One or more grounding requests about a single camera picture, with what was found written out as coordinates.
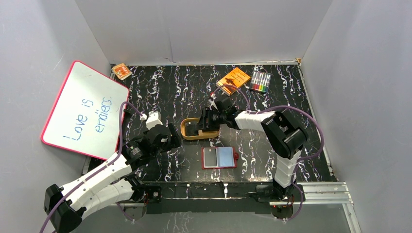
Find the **red card holder wallet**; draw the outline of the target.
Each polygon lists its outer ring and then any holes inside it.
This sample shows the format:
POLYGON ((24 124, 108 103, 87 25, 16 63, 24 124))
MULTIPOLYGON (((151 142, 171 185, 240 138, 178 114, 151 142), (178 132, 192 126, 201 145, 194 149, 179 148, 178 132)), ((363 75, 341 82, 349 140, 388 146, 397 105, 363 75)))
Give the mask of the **red card holder wallet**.
POLYGON ((237 168, 237 162, 239 159, 239 154, 236 152, 234 147, 214 147, 217 153, 217 166, 204 168, 203 166, 203 150, 202 148, 202 169, 226 169, 226 168, 237 168))

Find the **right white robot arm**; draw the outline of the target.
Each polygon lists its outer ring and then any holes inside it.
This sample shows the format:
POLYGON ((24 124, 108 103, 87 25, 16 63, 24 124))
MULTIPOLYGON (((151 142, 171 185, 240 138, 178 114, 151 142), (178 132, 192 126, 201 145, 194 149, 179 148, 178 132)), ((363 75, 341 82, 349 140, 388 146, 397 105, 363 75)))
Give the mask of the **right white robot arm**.
POLYGON ((210 107, 202 109, 196 130, 204 133, 217 131, 223 124, 235 130, 265 133, 277 155, 271 194, 280 201, 286 201, 291 197, 296 184, 295 169, 298 159, 309 138, 294 116, 286 110, 263 113, 239 110, 228 97, 220 96, 211 101, 210 107))

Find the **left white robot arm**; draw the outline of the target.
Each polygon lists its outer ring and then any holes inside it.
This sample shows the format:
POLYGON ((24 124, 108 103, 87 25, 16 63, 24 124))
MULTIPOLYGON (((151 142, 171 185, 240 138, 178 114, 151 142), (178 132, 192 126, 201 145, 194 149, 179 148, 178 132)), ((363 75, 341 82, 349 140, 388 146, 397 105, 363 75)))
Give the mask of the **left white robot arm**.
POLYGON ((49 186, 45 191, 45 222, 50 222, 57 233, 69 233, 87 216, 108 205, 143 200, 145 185, 135 176, 136 170, 180 146, 174 124, 155 125, 82 177, 63 186, 49 186))

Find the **stack of black credit cards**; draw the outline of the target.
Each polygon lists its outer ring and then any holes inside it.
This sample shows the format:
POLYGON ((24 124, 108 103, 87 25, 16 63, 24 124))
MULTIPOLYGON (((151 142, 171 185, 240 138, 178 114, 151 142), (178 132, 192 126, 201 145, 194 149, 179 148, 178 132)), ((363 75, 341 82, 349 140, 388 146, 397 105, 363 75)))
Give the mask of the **stack of black credit cards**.
POLYGON ((198 136, 199 129, 198 129, 198 122, 196 121, 188 121, 185 123, 185 134, 186 136, 198 136))

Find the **orange oval tray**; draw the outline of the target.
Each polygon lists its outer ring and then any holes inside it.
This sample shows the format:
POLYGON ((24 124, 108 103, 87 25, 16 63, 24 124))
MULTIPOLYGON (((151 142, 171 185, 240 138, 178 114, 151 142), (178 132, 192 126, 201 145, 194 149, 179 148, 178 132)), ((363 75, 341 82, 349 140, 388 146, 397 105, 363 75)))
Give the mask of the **orange oval tray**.
POLYGON ((219 135, 219 130, 217 131, 208 131, 203 132, 202 130, 197 130, 197 123, 199 122, 200 118, 186 118, 180 124, 180 131, 182 137, 185 140, 193 141, 193 140, 202 140, 202 139, 211 139, 215 138, 219 135))

